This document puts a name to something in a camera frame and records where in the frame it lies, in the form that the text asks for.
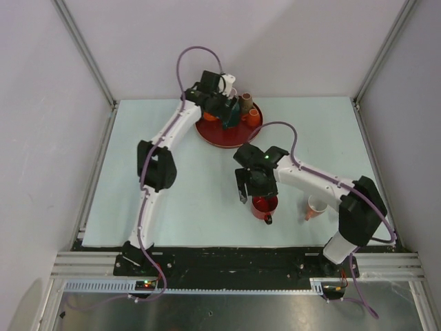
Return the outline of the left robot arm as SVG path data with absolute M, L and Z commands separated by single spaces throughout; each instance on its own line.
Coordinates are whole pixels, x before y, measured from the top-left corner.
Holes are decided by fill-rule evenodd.
M 231 74 L 204 71 L 201 80 L 183 92 L 177 109 L 159 133 L 150 141 L 139 142 L 140 212 L 122 249 L 124 259 L 136 274 L 147 274 L 153 266 L 152 257 L 144 251 L 153 245 L 152 228 L 162 197 L 176 180 L 173 149 L 198 122 L 221 137 L 238 131 L 240 106 L 233 93 L 235 80 Z

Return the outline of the small salmon pink mug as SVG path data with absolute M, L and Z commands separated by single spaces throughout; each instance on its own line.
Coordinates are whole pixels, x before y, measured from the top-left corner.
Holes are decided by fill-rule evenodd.
M 307 200 L 307 209 L 305 213 L 305 220 L 309 221 L 312 218 L 320 216 L 326 209 L 328 204 L 320 200 L 318 197 L 309 196 Z

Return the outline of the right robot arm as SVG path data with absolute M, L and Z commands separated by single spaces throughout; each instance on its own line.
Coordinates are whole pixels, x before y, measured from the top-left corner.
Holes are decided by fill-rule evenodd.
M 240 200 L 269 200 L 278 195 L 278 184 L 290 185 L 318 198 L 338 213 L 338 230 L 322 249 L 319 270 L 335 276 L 343 261 L 357 248 L 365 247 L 381 223 L 387 209 L 372 179 L 362 176 L 348 181 L 295 161 L 288 151 L 272 146 L 263 152 L 249 143 L 234 154 Z

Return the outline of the red mug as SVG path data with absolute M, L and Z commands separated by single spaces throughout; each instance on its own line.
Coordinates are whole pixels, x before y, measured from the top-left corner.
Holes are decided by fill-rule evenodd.
M 278 197 L 253 197 L 251 204 L 252 214 L 265 222 L 267 225 L 273 223 L 273 214 L 278 207 Z

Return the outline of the brown textured cup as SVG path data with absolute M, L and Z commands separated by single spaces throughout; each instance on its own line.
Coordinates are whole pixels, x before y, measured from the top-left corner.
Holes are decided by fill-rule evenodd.
M 249 92 L 242 93 L 239 98 L 239 104 L 241 114 L 247 114 L 254 107 L 252 95 Z

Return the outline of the dark green mug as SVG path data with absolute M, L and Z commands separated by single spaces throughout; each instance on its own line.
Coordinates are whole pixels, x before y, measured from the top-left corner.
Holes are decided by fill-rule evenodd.
M 240 121 L 240 106 L 238 103 L 227 107 L 229 118 L 223 121 L 223 129 L 227 130 L 238 126 Z

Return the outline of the orange mug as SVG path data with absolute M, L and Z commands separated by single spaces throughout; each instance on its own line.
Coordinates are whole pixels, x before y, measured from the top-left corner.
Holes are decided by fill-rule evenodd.
M 216 122 L 216 121 L 220 121 L 220 119 L 218 117 L 215 117 L 212 114 L 209 114 L 208 112 L 204 112 L 203 113 L 203 119 L 205 121 L 209 121 L 209 122 Z

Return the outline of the small orange cup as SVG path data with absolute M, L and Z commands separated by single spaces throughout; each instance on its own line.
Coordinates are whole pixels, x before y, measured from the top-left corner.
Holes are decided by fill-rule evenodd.
M 252 108 L 241 116 L 241 120 L 249 127 L 257 127 L 260 125 L 261 116 L 257 109 Z

